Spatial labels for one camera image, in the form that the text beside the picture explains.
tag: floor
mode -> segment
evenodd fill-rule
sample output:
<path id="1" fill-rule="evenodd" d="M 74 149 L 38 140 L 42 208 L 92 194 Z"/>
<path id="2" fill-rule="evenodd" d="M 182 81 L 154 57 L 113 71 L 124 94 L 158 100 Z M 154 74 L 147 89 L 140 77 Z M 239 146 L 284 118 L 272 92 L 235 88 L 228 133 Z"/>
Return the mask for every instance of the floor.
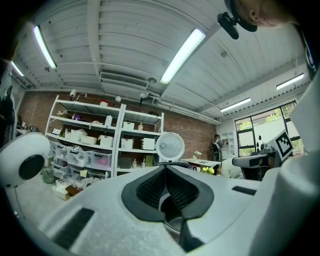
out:
<path id="1" fill-rule="evenodd" d="M 54 185 L 55 183 L 44 183 L 42 175 L 39 173 L 34 178 L 26 180 L 22 185 L 18 186 L 16 193 L 21 210 L 17 203 L 15 190 L 13 188 L 7 189 L 6 194 L 13 210 L 19 216 L 24 215 L 27 221 L 38 227 L 48 214 L 66 202 L 53 194 L 51 188 Z"/>

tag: white desk fan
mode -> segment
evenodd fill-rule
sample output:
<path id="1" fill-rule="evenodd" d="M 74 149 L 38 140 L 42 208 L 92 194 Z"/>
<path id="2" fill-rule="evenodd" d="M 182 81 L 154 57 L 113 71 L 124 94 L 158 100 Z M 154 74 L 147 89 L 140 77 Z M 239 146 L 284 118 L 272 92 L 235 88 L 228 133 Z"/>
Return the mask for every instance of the white desk fan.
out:
<path id="1" fill-rule="evenodd" d="M 180 166 L 188 168 L 186 163 L 178 162 L 185 152 L 184 140 L 174 132 L 162 134 L 155 144 L 155 150 L 159 158 L 165 162 L 156 163 L 155 166 Z"/>

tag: purple object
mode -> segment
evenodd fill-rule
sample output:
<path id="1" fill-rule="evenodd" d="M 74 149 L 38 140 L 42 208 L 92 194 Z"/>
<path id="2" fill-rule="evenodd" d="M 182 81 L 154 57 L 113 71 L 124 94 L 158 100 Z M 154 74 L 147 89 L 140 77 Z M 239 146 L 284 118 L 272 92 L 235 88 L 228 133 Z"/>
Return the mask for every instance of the purple object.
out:
<path id="1" fill-rule="evenodd" d="M 75 115 L 73 116 L 73 120 L 81 121 L 81 116 L 78 115 L 78 114 L 75 114 Z"/>

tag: ceiling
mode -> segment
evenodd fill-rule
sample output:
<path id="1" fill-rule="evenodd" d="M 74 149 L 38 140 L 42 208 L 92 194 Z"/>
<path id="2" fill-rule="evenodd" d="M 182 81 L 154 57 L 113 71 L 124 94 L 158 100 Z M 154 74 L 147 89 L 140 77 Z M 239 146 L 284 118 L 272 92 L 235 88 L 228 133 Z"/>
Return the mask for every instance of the ceiling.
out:
<path id="1" fill-rule="evenodd" d="M 147 91 L 146 103 L 212 124 L 308 84 L 304 49 L 294 27 L 255 33 L 237 27 L 240 37 L 233 40 L 217 24 L 217 14 L 226 10 L 223 0 L 48 1 L 19 36 L 14 62 L 26 78 L 19 80 L 27 90 L 77 88 L 128 100 L 139 100 L 140 92 Z M 32 33 L 35 25 L 56 69 L 46 68 Z M 203 45 L 168 85 L 160 83 L 195 28 L 206 33 Z M 157 82 L 147 87 L 102 82 L 103 71 Z M 300 73 L 306 74 L 302 80 L 276 91 L 276 85 Z M 220 111 L 249 97 L 247 104 Z"/>

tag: yellow object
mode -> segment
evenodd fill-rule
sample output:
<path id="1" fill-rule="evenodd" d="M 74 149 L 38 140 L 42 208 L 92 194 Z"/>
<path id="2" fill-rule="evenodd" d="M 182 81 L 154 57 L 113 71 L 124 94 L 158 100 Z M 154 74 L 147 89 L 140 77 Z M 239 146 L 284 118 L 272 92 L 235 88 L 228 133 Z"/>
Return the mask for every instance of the yellow object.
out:
<path id="1" fill-rule="evenodd" d="M 87 177 L 87 172 L 88 172 L 88 170 L 81 170 L 80 171 L 80 176 L 86 178 Z"/>

